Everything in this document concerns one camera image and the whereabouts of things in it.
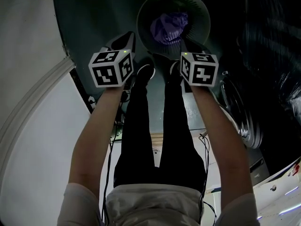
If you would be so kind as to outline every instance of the person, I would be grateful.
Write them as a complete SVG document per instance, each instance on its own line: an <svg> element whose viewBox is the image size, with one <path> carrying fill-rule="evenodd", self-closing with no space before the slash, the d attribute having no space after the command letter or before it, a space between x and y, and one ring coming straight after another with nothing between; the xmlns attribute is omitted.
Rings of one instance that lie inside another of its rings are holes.
<svg viewBox="0 0 301 226"><path fill-rule="evenodd" d="M154 166L146 85L152 62L137 73L122 133L114 189L106 197L112 226L196 226L204 213L204 162L194 148L182 98L179 62L165 86L164 139ZM221 215L216 226L257 226L257 210L242 139L209 90L191 86L221 177ZM58 226L104 225L99 210L100 176L123 87L107 88L75 145Z"/></svg>

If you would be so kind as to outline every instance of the black and white cube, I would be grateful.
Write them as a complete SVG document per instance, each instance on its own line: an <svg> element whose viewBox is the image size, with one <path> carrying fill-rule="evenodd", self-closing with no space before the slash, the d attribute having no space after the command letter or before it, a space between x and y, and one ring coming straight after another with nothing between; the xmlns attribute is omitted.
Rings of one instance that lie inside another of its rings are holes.
<svg viewBox="0 0 301 226"><path fill-rule="evenodd" d="M131 50L95 53L89 69L96 87L120 87L134 71Z"/></svg>
<svg viewBox="0 0 301 226"><path fill-rule="evenodd" d="M215 55L181 53L181 75L189 85L213 87L218 70Z"/></svg>

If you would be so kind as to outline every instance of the floor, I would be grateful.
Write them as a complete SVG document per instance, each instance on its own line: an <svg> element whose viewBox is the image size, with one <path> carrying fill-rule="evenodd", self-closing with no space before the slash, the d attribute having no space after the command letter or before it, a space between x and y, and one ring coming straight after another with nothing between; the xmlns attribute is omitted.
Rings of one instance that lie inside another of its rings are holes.
<svg viewBox="0 0 301 226"><path fill-rule="evenodd" d="M115 36L136 31L136 16L145 0L54 0L56 16L62 39L71 58L76 63L77 73L88 95L96 99L103 89L96 88L91 80L88 63L93 53L98 52L107 41ZM211 34L206 46L218 58L222 55L221 45L216 39L215 26L211 16ZM137 38L136 58L138 62L148 55ZM190 129L204 128L195 100L191 93L184 93ZM148 85L150 132L163 132L164 81L160 73Z"/></svg>

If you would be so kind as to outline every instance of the white t-shirt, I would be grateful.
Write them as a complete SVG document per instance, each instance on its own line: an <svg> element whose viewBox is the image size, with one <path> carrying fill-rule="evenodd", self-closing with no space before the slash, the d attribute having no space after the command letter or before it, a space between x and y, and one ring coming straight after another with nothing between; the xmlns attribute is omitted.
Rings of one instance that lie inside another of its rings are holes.
<svg viewBox="0 0 301 226"><path fill-rule="evenodd" d="M120 185L106 198L110 226L198 226L204 210L199 191L173 185ZM58 226L99 226L98 200L82 185L67 185ZM216 226L259 226L254 194L228 204Z"/></svg>

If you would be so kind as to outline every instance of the purple bag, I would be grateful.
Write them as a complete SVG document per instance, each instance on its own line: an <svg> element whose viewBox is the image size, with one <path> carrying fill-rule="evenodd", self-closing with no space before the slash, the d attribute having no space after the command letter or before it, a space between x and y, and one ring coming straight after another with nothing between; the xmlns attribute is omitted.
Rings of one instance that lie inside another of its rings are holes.
<svg viewBox="0 0 301 226"><path fill-rule="evenodd" d="M155 41L170 45L181 41L181 33L188 24L187 13L163 13L150 26L150 32Z"/></svg>

